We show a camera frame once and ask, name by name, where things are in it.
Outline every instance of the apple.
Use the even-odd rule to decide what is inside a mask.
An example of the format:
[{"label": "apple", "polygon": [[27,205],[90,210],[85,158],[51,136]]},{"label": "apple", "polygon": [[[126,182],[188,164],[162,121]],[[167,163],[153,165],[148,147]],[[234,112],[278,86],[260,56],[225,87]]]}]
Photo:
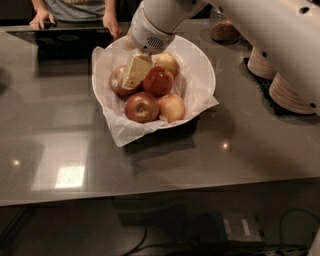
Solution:
[{"label": "apple", "polygon": [[158,118],[159,104],[151,93],[137,92],[126,101],[124,113],[128,119],[144,124]]},{"label": "apple", "polygon": [[122,87],[123,76],[126,73],[126,65],[116,67],[109,78],[109,86],[111,87],[112,91],[122,97],[128,97],[136,92],[138,92],[142,85],[137,86],[135,89],[128,90]]},{"label": "apple", "polygon": [[176,77],[180,72],[180,66],[176,58],[169,52],[163,52],[155,58],[157,66],[168,69],[173,77]]},{"label": "apple", "polygon": [[151,93],[155,97],[161,97],[168,94],[174,84],[172,73],[166,68],[152,67],[142,81],[144,91]]},{"label": "apple", "polygon": [[164,117],[168,123],[183,120],[186,114],[186,106],[178,94],[166,94],[158,98],[158,103],[160,118]]}]

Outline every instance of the white bowl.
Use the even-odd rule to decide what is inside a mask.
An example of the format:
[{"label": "white bowl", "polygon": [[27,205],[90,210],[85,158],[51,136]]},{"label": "white bowl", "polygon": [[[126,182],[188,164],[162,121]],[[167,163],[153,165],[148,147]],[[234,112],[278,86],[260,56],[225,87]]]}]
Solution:
[{"label": "white bowl", "polygon": [[123,122],[123,126],[130,126],[132,131],[135,128],[137,129],[132,133],[135,134],[133,138],[138,138],[140,133],[143,136],[157,129],[168,129],[184,124],[205,109],[218,104],[213,96],[216,78],[209,59],[196,45],[180,36],[176,36],[165,51],[172,53],[180,65],[180,73],[175,79],[176,85],[173,92],[180,94],[185,100],[187,113],[184,120],[169,124],[159,120],[150,122],[151,124],[138,124],[127,120],[123,112],[125,102],[114,95],[108,84],[112,70],[127,63],[129,52],[123,49],[123,40],[125,40],[124,37],[118,39],[106,49],[98,47],[92,54],[94,93],[104,110],[104,115],[113,137],[115,134],[117,136],[122,135],[119,135],[117,131],[112,131],[111,126],[115,124],[115,120],[110,121],[110,118],[114,118],[110,117],[110,114],[117,116],[117,130],[119,130],[119,127],[121,128],[119,123]]}]

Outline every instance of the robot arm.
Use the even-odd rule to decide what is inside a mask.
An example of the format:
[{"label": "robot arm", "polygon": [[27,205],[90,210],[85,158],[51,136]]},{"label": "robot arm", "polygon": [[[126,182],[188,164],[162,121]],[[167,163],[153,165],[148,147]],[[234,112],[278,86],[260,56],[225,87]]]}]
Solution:
[{"label": "robot arm", "polygon": [[163,51],[179,24],[211,4],[320,114],[320,8],[307,0],[144,0],[136,11],[131,38],[138,49]]}]

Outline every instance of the table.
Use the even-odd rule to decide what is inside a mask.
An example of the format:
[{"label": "table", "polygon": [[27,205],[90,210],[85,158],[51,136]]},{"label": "table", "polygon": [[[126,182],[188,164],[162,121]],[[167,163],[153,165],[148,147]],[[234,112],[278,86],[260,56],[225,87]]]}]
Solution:
[{"label": "table", "polygon": [[6,29],[0,28],[1,206],[320,176],[319,116],[275,116],[243,64],[248,47],[213,42],[207,19],[184,21],[178,34],[212,62],[220,104],[121,148],[93,93],[90,62],[38,65],[37,47]]}]

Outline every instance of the black cable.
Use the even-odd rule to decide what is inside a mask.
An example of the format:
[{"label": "black cable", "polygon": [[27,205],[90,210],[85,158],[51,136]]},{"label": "black cable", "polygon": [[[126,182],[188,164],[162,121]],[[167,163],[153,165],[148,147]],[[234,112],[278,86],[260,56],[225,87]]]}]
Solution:
[{"label": "black cable", "polygon": [[169,248],[170,249],[170,248],[179,248],[179,247],[181,249],[185,249],[186,248],[186,244],[183,244],[183,243],[148,244],[148,245],[145,245],[143,247],[137,248],[132,253],[140,252],[140,251],[148,249],[148,248]]},{"label": "black cable", "polygon": [[148,229],[147,229],[147,226],[144,225],[144,232],[143,232],[143,236],[142,236],[140,242],[135,247],[133,247],[130,251],[126,252],[125,254],[122,254],[122,256],[129,256],[132,253],[135,253],[136,250],[138,250],[139,247],[144,243],[144,241],[147,238],[147,235],[148,235]]}]

